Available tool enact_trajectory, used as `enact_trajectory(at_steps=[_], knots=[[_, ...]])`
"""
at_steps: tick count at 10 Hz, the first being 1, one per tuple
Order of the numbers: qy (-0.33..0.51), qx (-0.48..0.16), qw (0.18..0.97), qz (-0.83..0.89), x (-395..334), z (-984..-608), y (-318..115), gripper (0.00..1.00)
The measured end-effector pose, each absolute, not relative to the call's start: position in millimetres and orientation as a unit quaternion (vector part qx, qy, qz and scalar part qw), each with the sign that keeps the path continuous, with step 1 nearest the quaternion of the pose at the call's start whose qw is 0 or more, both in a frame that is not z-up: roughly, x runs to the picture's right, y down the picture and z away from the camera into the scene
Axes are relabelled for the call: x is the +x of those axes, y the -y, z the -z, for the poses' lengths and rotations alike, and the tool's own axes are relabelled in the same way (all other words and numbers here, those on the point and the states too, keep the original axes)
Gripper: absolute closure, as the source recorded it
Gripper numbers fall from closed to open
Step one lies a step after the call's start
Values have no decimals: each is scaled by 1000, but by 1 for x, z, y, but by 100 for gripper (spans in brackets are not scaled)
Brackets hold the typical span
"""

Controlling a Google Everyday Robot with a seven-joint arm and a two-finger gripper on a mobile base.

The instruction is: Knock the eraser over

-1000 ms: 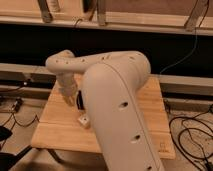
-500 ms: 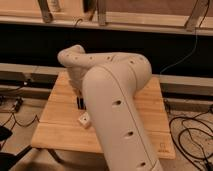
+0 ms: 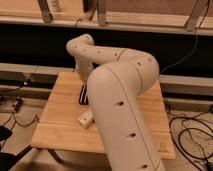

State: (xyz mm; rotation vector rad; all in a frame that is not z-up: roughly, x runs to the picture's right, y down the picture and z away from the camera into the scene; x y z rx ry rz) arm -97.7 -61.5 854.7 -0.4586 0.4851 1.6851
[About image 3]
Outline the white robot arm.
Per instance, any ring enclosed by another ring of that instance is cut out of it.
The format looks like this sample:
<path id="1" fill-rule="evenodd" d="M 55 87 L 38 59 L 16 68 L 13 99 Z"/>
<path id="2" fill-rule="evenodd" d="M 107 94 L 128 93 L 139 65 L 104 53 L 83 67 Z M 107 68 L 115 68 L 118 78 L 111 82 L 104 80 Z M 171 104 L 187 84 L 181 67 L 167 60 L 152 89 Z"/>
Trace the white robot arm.
<path id="1" fill-rule="evenodd" d="M 139 50 L 96 46 L 88 34 L 69 40 L 66 49 L 86 83 L 112 171 L 165 171 L 137 100 L 158 79 L 156 59 Z"/>

